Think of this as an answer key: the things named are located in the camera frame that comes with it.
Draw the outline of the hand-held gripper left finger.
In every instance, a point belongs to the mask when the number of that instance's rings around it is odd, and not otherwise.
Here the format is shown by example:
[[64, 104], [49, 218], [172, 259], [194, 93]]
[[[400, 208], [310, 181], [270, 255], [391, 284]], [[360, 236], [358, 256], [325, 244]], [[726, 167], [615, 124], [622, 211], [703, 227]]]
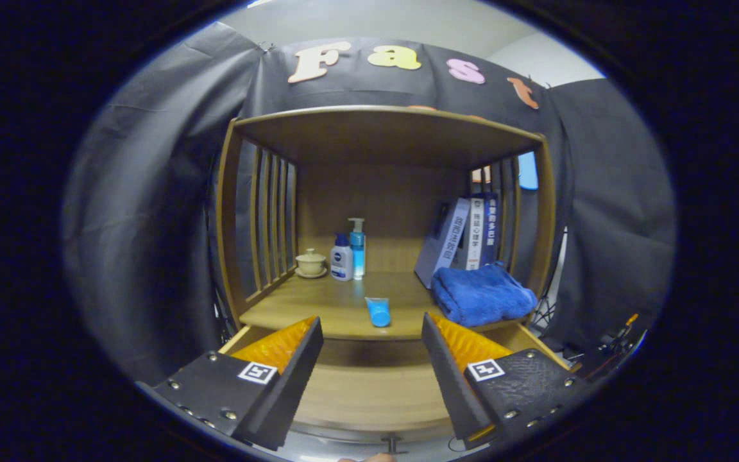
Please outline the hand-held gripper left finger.
[[317, 316], [233, 353], [208, 351], [153, 386], [153, 396], [228, 438], [279, 449], [323, 347]]

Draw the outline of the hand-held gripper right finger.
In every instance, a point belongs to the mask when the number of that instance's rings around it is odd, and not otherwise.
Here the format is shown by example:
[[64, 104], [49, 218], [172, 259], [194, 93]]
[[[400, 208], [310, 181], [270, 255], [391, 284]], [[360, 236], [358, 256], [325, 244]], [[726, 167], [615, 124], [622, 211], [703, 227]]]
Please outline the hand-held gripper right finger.
[[480, 333], [426, 313], [421, 339], [466, 449], [521, 444], [577, 409], [591, 389], [520, 323]]

